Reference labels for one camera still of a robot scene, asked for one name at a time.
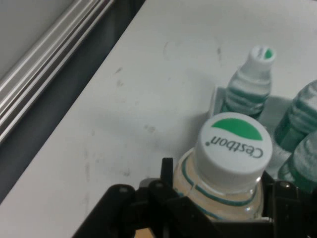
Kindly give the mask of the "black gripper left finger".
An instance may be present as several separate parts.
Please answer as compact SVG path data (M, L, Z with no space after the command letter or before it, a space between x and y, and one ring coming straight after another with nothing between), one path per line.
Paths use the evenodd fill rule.
M214 238L216 228L172 188L173 159L163 158L160 178L135 190L111 186L75 232L75 238L132 238L148 228L156 238Z

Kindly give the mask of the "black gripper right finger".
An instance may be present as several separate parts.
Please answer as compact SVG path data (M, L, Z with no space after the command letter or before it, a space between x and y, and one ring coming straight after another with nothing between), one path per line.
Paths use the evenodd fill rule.
M315 238L317 236L317 191L306 193L293 183L262 175L264 209L268 218L261 238Z

